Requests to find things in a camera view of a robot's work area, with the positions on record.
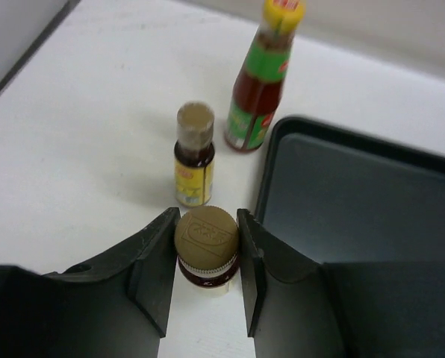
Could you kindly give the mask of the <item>small yellow label bottle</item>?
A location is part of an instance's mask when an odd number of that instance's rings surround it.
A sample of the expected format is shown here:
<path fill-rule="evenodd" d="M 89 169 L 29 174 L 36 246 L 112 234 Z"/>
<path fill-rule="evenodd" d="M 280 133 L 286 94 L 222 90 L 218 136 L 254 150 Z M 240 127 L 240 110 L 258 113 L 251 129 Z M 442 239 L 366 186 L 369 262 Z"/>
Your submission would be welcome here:
<path fill-rule="evenodd" d="M 199 291 L 210 297 L 226 294 L 239 269 L 240 234 L 225 210 L 201 206 L 178 221 L 174 244 L 178 267 Z"/>

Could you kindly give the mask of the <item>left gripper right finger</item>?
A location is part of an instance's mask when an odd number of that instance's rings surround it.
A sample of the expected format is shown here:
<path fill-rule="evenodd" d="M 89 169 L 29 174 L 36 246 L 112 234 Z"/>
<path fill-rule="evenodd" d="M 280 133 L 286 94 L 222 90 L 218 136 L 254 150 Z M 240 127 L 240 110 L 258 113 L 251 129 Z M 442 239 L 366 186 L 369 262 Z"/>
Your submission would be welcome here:
<path fill-rule="evenodd" d="M 258 357 L 445 357 L 445 263 L 324 263 L 237 211 Z"/>

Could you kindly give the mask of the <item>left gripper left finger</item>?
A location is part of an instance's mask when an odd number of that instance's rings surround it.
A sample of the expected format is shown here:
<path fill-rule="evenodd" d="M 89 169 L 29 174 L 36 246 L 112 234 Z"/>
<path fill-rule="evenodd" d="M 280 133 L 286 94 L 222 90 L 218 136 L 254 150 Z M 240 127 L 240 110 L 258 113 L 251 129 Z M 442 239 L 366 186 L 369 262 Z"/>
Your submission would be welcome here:
<path fill-rule="evenodd" d="M 156 357 L 167 333 L 180 212 L 63 273 L 0 266 L 0 357 Z"/>

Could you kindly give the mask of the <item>red chili sauce bottle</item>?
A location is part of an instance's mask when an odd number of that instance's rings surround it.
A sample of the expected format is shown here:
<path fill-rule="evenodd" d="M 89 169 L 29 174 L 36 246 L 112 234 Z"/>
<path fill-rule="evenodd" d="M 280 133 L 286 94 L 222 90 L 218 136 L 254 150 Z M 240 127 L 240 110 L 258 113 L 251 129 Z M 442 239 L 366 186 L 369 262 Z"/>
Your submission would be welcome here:
<path fill-rule="evenodd" d="M 262 20 L 235 80 L 225 140 L 238 151 L 261 147 L 280 104 L 304 1 L 265 1 Z"/>

